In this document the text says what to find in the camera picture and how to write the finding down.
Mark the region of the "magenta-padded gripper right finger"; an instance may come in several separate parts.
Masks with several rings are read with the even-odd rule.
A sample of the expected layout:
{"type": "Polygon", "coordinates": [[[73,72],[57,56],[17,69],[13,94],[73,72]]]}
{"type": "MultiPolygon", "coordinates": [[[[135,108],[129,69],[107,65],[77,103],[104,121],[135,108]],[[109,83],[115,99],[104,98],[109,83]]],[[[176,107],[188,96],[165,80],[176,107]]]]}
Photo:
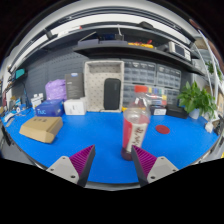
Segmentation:
{"type": "Polygon", "coordinates": [[[132,146],[131,155],[141,187],[178,170],[166,157],[156,157],[137,146],[132,146]]]}

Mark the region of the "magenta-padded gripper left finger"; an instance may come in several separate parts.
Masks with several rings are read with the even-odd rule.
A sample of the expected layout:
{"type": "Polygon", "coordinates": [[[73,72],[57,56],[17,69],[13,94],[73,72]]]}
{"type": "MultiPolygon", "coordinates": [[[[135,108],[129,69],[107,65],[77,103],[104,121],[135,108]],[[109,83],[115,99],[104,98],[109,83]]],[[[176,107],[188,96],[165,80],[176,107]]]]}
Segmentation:
{"type": "Polygon", "coordinates": [[[95,146],[91,145],[70,157],[61,156],[47,171],[78,186],[84,187],[87,183],[94,157],[95,146]]]}

